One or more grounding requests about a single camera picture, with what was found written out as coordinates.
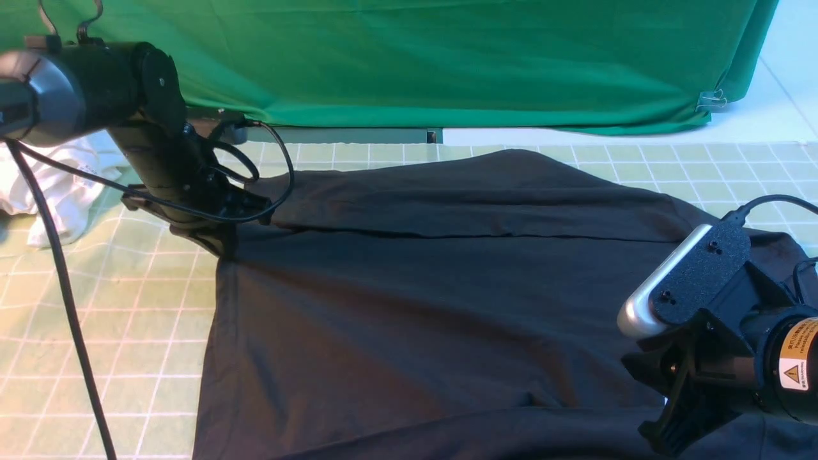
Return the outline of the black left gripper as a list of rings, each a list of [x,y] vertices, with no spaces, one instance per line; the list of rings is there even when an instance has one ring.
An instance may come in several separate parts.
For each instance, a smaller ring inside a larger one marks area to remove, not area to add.
[[[233,258],[242,222],[269,224],[274,202],[230,183],[216,172],[187,178],[156,176],[123,193],[129,211],[145,211],[169,224],[173,236],[217,258]]]

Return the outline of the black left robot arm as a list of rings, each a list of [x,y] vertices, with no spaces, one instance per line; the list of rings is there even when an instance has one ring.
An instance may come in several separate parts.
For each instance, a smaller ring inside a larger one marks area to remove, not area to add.
[[[4,139],[49,148],[105,129],[140,178],[123,191],[125,207],[216,256],[233,252],[238,224],[270,224],[277,202],[245,189],[258,170],[236,148],[251,122],[214,114],[197,133],[165,52],[100,39],[62,45],[56,36],[26,44],[2,55]]]

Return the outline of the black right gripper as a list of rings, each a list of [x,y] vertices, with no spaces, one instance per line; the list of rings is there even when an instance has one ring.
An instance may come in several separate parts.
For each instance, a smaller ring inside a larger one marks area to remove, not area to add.
[[[803,260],[777,283],[746,264],[691,320],[623,356],[665,399],[638,428],[653,451],[678,457],[745,414],[816,425],[816,308],[803,282],[815,266]]]

